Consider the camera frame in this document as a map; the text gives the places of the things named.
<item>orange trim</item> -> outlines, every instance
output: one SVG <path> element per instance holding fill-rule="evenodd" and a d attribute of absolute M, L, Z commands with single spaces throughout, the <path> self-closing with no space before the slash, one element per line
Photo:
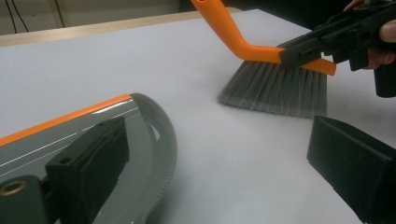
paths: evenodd
<path fill-rule="evenodd" d="M 52 119 L 52 120 L 46 121 L 44 123 L 38 124 L 36 126 L 33 126 L 31 128 L 25 129 L 23 131 L 20 131 L 20 132 L 17 132 L 17 133 L 13 133 L 13 134 L 8 135 L 6 137 L 0 138 L 0 147 L 2 147 L 4 145 L 7 145 L 9 143 L 15 142 L 17 140 L 20 140 L 20 139 L 22 139 L 24 137 L 27 137 L 29 135 L 42 132 L 42 131 L 47 130 L 49 128 L 52 128 L 52 127 L 54 127 L 56 125 L 65 123 L 65 122 L 67 122 L 67 121 L 69 121 L 71 119 L 76 119 L 78 117 L 90 114 L 92 112 L 95 112 L 97 110 L 103 109 L 103 108 L 108 107 L 110 105 L 114 105 L 114 104 L 117 104 L 119 102 L 130 100 L 130 99 L 132 99 L 131 95 L 123 94 L 123 95 L 120 95 L 118 97 L 112 98 L 110 100 L 103 101 L 102 103 L 99 103 L 97 105 L 91 105 L 91 106 L 88 106 L 86 108 L 80 109 L 78 111 L 72 112 L 70 114 L 61 116 L 61 117 L 59 117 L 57 119 Z"/>
<path fill-rule="evenodd" d="M 220 0 L 191 0 L 206 22 L 222 42 L 237 57 L 246 61 L 281 63 L 279 52 L 282 48 L 250 45 L 238 30 L 227 8 Z M 305 64 L 302 68 L 333 76 L 335 63 L 318 59 Z"/>

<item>orange handle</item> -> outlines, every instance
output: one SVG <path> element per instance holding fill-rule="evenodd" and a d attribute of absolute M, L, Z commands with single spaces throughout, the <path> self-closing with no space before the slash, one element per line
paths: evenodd
<path fill-rule="evenodd" d="M 281 63 L 279 52 L 282 48 L 250 45 L 238 30 L 227 8 L 220 0 L 191 0 L 212 30 L 237 57 L 246 61 Z M 334 75 L 335 63 L 318 59 L 302 68 L 323 74 Z"/>

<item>white table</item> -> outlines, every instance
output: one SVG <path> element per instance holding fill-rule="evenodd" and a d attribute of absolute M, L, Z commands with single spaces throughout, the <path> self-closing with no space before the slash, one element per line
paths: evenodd
<path fill-rule="evenodd" d="M 256 45 L 307 32 L 259 10 L 233 17 Z M 361 223 L 305 158 L 311 119 L 217 103 L 241 62 L 202 19 L 2 47 L 0 136 L 141 92 L 167 112 L 178 142 L 175 176 L 148 223 Z M 340 64 L 328 102 L 329 117 L 396 146 L 395 99 L 375 96 L 372 71 Z"/>

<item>broom bristles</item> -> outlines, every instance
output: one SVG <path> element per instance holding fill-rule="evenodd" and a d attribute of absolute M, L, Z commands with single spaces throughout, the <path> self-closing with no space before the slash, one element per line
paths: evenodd
<path fill-rule="evenodd" d="M 219 94 L 226 105 L 276 115 L 327 115 L 327 75 L 278 63 L 244 61 Z"/>

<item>gray curved plastic piece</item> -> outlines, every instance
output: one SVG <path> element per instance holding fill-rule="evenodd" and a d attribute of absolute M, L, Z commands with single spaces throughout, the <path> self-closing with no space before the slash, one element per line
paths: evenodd
<path fill-rule="evenodd" d="M 175 171 L 177 141 L 161 107 L 143 94 L 131 95 L 130 100 L 0 147 L 0 182 L 20 175 L 45 177 L 44 165 L 59 151 L 95 124 L 124 117 L 130 160 L 93 223 L 146 223 Z"/>

